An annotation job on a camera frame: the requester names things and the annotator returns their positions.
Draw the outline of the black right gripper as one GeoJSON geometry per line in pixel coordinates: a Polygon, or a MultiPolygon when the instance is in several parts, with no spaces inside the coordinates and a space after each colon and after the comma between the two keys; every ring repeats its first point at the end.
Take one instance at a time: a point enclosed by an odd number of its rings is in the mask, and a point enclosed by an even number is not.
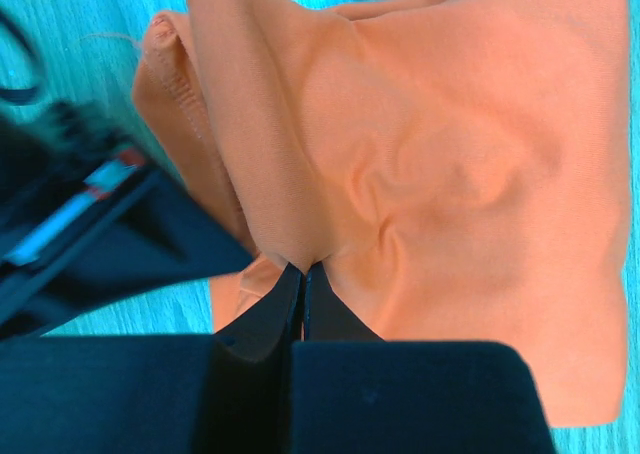
{"type": "Polygon", "coordinates": [[[42,334],[249,252],[94,104],[1,117],[1,331],[42,334]]]}

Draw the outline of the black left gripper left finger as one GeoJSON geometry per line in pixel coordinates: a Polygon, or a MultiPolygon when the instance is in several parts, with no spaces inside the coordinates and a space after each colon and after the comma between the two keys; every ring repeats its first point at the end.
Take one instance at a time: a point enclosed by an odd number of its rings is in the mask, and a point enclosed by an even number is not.
{"type": "Polygon", "coordinates": [[[214,335],[44,337],[1,345],[5,453],[279,453],[303,277],[214,335]]]}

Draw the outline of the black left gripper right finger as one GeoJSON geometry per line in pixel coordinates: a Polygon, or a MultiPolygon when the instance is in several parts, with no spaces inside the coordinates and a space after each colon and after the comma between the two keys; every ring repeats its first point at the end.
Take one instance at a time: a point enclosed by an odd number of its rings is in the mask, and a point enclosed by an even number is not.
{"type": "Polygon", "coordinates": [[[527,364],[485,341],[384,341],[308,273],[292,347],[294,453],[552,453],[527,364]]]}

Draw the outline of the orange t shirt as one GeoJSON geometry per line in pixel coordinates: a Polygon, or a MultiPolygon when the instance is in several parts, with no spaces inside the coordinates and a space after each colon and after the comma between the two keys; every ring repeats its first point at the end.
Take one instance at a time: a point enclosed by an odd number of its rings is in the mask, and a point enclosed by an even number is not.
{"type": "Polygon", "coordinates": [[[555,427],[614,421],[627,369],[628,0],[187,0],[133,101],[252,255],[213,324],[325,266],[389,340],[529,364],[555,427]]]}

